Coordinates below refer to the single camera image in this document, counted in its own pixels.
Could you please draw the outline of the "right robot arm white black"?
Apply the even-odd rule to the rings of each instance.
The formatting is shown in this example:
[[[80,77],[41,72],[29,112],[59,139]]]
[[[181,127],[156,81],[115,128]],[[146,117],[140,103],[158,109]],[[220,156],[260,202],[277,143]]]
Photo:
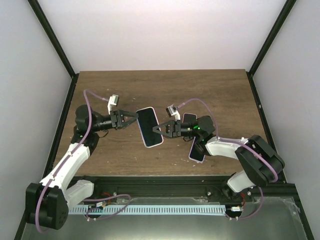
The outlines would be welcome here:
[[[208,115],[193,122],[169,120],[154,126],[152,131],[166,138],[193,137],[200,154],[238,160],[242,171],[232,174],[221,188],[223,198],[229,202],[236,200],[245,189],[263,188],[277,182],[285,167],[284,160],[259,135],[241,139],[214,135],[214,123]]]

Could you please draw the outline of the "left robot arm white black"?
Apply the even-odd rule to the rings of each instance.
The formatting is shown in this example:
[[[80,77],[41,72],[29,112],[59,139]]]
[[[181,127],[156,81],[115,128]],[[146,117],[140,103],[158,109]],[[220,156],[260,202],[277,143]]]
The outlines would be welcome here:
[[[69,210],[85,199],[97,202],[102,189],[89,180],[69,186],[81,165],[96,149],[98,132],[125,129],[138,119],[136,112],[111,110],[101,115],[87,105],[75,111],[73,137],[67,152],[52,171],[39,183],[31,183],[25,192],[25,220],[36,227],[59,230]]]

